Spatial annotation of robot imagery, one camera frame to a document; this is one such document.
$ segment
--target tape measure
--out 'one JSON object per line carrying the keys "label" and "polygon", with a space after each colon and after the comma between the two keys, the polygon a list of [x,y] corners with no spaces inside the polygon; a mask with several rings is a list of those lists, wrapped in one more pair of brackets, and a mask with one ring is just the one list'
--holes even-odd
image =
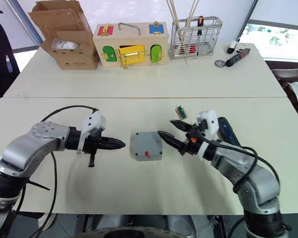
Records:
{"label": "tape measure", "polygon": [[215,61],[214,64],[216,67],[223,68],[225,66],[225,61],[219,59],[219,60]]}

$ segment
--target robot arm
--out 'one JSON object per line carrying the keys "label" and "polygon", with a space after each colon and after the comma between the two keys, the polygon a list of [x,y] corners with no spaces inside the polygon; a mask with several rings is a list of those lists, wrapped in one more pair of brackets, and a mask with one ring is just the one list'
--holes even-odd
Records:
{"label": "robot arm", "polygon": [[178,149],[180,154],[198,155],[200,160],[211,161],[222,175],[237,186],[235,192],[244,209],[247,236],[249,238],[287,238],[282,215],[279,210],[280,186],[277,178],[265,168],[256,164],[247,179],[239,181],[250,170],[254,157],[222,147],[233,146],[223,141],[214,141],[219,124],[216,113],[202,112],[197,115],[197,124],[190,125],[180,120],[172,120],[178,129],[186,132],[187,139],[181,142],[164,131],[158,131],[161,138]]}
{"label": "robot arm", "polygon": [[97,149],[125,147],[118,139],[101,136],[105,124],[106,120],[99,111],[84,121],[82,131],[75,127],[42,121],[5,148],[0,158],[0,236],[7,220],[13,221],[11,209],[22,188],[30,181],[47,154],[65,149],[77,150],[77,153],[83,151],[91,154],[93,162]]}

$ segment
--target metal pole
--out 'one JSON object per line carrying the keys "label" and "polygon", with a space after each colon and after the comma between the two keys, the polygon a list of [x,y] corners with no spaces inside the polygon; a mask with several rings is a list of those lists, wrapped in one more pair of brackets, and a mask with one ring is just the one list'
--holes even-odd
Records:
{"label": "metal pole", "polygon": [[258,0],[254,0],[252,6],[250,7],[250,10],[249,10],[249,12],[248,12],[248,14],[247,14],[247,16],[246,16],[246,18],[245,18],[245,21],[244,21],[244,23],[243,23],[243,25],[242,25],[242,28],[240,29],[239,34],[238,34],[238,36],[237,36],[237,38],[236,38],[236,41],[237,41],[237,42],[239,42],[239,38],[240,38],[241,35],[243,34],[243,31],[244,31],[244,29],[245,29],[245,26],[247,25],[247,22],[248,22],[248,20],[250,19],[250,16],[252,15],[252,13],[253,13],[253,11],[254,11],[254,9],[255,9],[255,7],[256,7],[256,5],[257,5],[257,2],[258,2]]}
{"label": "metal pole", "polygon": [[11,11],[14,13],[16,18],[21,23],[25,32],[29,35],[33,43],[37,46],[41,45],[43,40],[40,37],[39,33],[35,30],[31,21],[27,17],[26,13],[23,11],[21,5],[17,0],[5,0],[6,4],[9,6]]}

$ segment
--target black wire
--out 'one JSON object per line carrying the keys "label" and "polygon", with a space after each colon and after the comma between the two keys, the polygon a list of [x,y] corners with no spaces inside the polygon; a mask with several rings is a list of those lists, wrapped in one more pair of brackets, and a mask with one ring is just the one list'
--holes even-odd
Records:
{"label": "black wire", "polygon": [[45,189],[45,190],[50,191],[50,189],[48,187],[45,187],[45,186],[43,186],[43,185],[41,185],[41,184],[39,184],[37,182],[29,181],[28,184],[31,184],[31,185],[34,185],[34,186],[37,186],[37,187],[40,187],[42,189]]}
{"label": "black wire", "polygon": [[239,181],[237,181],[236,184],[234,185],[233,192],[235,192],[235,193],[238,192],[238,190],[241,188],[241,186],[244,184],[244,182],[248,179],[249,175],[253,172],[254,168],[256,167],[257,160],[258,160],[257,152],[253,148],[247,147],[247,146],[242,146],[242,148],[252,151],[255,155],[255,158],[254,158],[254,162],[253,162],[252,166],[247,171],[247,173],[244,174],[244,176]]}
{"label": "black wire", "polygon": [[214,145],[214,146],[217,146],[217,147],[220,147],[220,148],[223,148],[223,149],[233,150],[233,151],[236,151],[236,152],[239,152],[239,153],[242,153],[242,154],[251,156],[251,157],[253,157],[253,158],[256,158],[256,157],[257,157],[257,159],[258,159],[259,161],[263,162],[265,165],[267,165],[267,166],[271,169],[271,171],[273,172],[274,176],[276,177],[276,180],[278,181],[278,184],[280,184],[279,176],[278,176],[278,174],[277,174],[277,171],[274,169],[274,167],[273,167],[271,164],[269,164],[266,160],[264,160],[263,158],[257,156],[256,154],[249,153],[249,152],[247,152],[247,151],[238,149],[238,148],[233,147],[233,146],[221,145],[221,144],[219,144],[218,142],[210,141],[210,140],[208,140],[208,139],[206,139],[206,138],[201,138],[201,139],[202,139],[203,141],[209,143],[209,144],[212,144],[212,145]]}
{"label": "black wire", "polygon": [[[48,118],[50,118],[51,116],[55,115],[56,113],[59,113],[65,109],[69,109],[69,108],[87,108],[87,109],[91,109],[93,111],[93,113],[95,111],[98,111],[97,108],[92,108],[92,107],[89,107],[89,106],[85,106],[85,105],[72,105],[72,106],[67,106],[67,107],[63,107],[63,108],[60,108],[60,109],[57,109],[53,112],[51,112],[50,114],[48,114],[46,117],[44,117],[41,121],[46,121]],[[36,230],[35,233],[33,233],[29,238],[33,237],[35,234],[36,235],[36,238],[38,238],[41,234],[41,232],[43,231],[43,228],[45,227],[45,225],[47,224],[47,221],[49,220],[49,218],[51,217],[52,215],[52,211],[53,211],[53,208],[54,208],[54,204],[55,204],[55,200],[56,200],[56,191],[57,191],[57,184],[58,184],[58,180],[57,180],[57,167],[56,167],[56,159],[55,159],[55,156],[54,156],[54,153],[51,152],[51,155],[52,155],[52,158],[53,158],[53,163],[54,163],[54,178],[55,178],[55,183],[54,183],[54,195],[53,195],[53,202],[52,202],[52,206],[50,208],[50,211],[49,211],[49,214],[47,216],[47,218],[45,219],[43,225]]]}
{"label": "black wire", "polygon": [[239,219],[237,222],[235,222],[234,226],[232,226],[232,228],[229,230],[229,233],[227,235],[227,238],[231,238],[235,229],[239,226],[239,224],[241,224],[243,221],[245,220],[245,217],[242,217],[241,219]]}
{"label": "black wire", "polygon": [[53,195],[53,202],[52,202],[52,205],[51,205],[51,208],[50,208],[50,211],[49,211],[49,214],[48,216],[46,217],[43,225],[35,232],[33,233],[29,238],[33,237],[36,233],[36,238],[38,238],[41,234],[41,232],[43,231],[43,228],[45,227],[45,225],[47,224],[49,218],[51,217],[52,215],[52,211],[53,211],[53,208],[54,208],[54,204],[55,204],[55,200],[56,200],[56,191],[57,191],[57,186],[58,186],[58,175],[57,175],[57,167],[56,167],[56,159],[55,159],[55,156],[54,156],[54,153],[51,152],[51,155],[52,155],[52,158],[53,158],[53,163],[54,163],[54,195]]}
{"label": "black wire", "polygon": [[91,225],[93,225],[93,223],[89,225],[89,227],[86,229],[86,232],[88,232],[89,228],[91,228]]}
{"label": "black wire", "polygon": [[18,205],[18,207],[17,207],[17,209],[16,209],[16,211],[15,211],[15,217],[14,217],[14,218],[16,218],[16,216],[17,216],[17,215],[19,214],[19,212],[20,212],[22,203],[23,203],[23,201],[24,201],[25,190],[26,190],[26,185],[25,185],[25,186],[23,187],[23,189],[22,189],[22,194],[21,194],[20,202],[19,202],[19,205]]}
{"label": "black wire", "polygon": [[48,114],[46,117],[44,117],[41,121],[46,121],[48,118],[50,118],[51,116],[55,115],[56,113],[59,113],[60,111],[63,111],[63,110],[65,110],[65,109],[69,109],[69,108],[88,108],[88,109],[93,110],[93,113],[94,113],[95,111],[98,111],[97,108],[92,108],[92,107],[85,106],[85,105],[72,105],[72,106],[68,106],[68,107],[60,108],[60,109],[55,110],[54,112],[51,112],[51,113]]}

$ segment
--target white table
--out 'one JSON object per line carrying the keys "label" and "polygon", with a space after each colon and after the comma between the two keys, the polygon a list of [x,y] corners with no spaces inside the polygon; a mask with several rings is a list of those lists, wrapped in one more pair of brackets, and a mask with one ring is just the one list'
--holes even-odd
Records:
{"label": "white table", "polygon": [[[8,89],[5,97],[50,98],[247,98],[286,97],[253,44],[250,54],[232,67],[228,44],[218,43],[214,55],[175,59],[167,65],[102,67],[96,70],[60,70],[54,59],[39,49]],[[245,48],[238,44],[237,49]]]}
{"label": "white table", "polygon": [[[100,108],[107,118],[104,136],[123,140],[120,150],[98,151],[96,167],[87,155],[55,153],[58,163],[56,213],[99,214],[242,214],[232,185],[208,161],[180,156],[163,143],[161,161],[138,162],[130,149],[139,131],[165,130],[184,138],[170,119],[183,105],[192,123],[196,113],[217,110],[232,125],[242,145],[251,146],[278,171],[281,211],[298,213],[298,115],[287,98],[210,99],[80,99],[3,98],[0,100],[0,155],[14,138],[27,133],[47,113],[83,104]],[[90,115],[86,109],[63,111],[51,119],[77,126]],[[47,212],[53,197],[53,163],[43,161],[31,180],[51,188],[29,185],[22,211]]]}

